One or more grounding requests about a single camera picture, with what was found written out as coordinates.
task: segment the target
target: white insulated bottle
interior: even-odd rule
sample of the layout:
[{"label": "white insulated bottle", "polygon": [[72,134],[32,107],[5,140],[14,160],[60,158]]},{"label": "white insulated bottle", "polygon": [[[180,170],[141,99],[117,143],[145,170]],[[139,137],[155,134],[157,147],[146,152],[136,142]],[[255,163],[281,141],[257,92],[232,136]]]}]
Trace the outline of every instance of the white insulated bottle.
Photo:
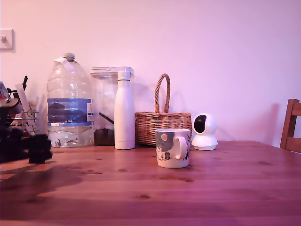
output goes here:
[{"label": "white insulated bottle", "polygon": [[131,91],[131,73],[118,72],[118,89],[114,104],[116,149],[135,148],[135,106]]}]

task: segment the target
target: white camera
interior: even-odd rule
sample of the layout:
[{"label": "white camera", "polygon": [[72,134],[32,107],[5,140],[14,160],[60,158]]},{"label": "white camera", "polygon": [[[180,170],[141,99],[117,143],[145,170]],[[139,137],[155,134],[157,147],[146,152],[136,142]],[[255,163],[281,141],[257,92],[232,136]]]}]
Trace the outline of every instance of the white camera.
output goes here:
[{"label": "white camera", "polygon": [[198,150],[214,150],[217,146],[217,140],[214,136],[217,124],[212,115],[198,114],[192,121],[192,129],[195,137],[192,145]]}]

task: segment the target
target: large plastic water bottle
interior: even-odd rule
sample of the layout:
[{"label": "large plastic water bottle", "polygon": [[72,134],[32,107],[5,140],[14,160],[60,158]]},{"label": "large plastic water bottle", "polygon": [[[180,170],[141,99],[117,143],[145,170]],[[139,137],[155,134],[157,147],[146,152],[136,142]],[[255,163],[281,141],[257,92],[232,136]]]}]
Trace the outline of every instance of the large plastic water bottle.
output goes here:
[{"label": "large plastic water bottle", "polygon": [[78,147],[93,141],[92,92],[73,53],[55,60],[48,78],[48,136],[53,147]]}]

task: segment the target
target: water bottle cap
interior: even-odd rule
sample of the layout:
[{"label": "water bottle cap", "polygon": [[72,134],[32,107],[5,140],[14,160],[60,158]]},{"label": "water bottle cap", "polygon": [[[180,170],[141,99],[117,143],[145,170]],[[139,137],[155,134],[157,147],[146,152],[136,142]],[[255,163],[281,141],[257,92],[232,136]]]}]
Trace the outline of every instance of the water bottle cap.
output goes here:
[{"label": "water bottle cap", "polygon": [[131,81],[131,73],[127,71],[120,71],[117,73],[117,80],[128,80]]},{"label": "water bottle cap", "polygon": [[65,53],[65,54],[63,55],[63,57],[64,57],[64,58],[66,58],[66,57],[72,57],[72,58],[75,58],[75,55],[74,55],[74,53]]}]

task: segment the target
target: blue label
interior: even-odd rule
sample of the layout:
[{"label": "blue label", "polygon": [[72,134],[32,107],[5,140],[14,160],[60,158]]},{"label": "blue label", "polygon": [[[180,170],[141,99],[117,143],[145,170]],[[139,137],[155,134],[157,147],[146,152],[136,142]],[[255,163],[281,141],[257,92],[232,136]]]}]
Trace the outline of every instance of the blue label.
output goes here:
[{"label": "blue label", "polygon": [[92,100],[48,98],[48,126],[90,126]]}]

